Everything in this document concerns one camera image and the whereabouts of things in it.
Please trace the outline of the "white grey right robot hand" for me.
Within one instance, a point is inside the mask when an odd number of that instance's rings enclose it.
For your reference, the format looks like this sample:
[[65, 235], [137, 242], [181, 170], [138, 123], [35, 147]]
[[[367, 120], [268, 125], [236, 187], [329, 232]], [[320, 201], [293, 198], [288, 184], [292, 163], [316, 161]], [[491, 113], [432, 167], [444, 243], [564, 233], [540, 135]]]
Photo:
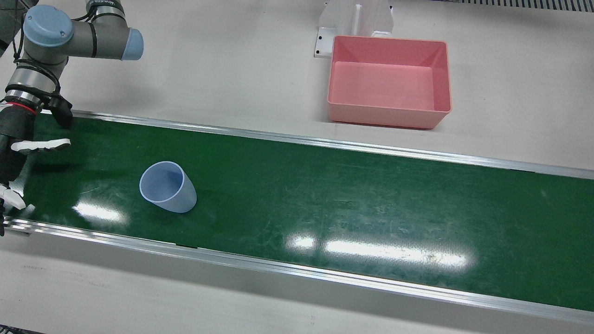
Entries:
[[22, 210], [26, 208], [23, 197], [9, 184], [15, 181], [28, 155], [34, 152], [57, 151], [70, 146], [70, 139], [34, 141], [36, 112], [18, 103], [2, 103], [0, 113], [0, 197], [1, 197], [1, 236], [5, 235], [5, 205]]

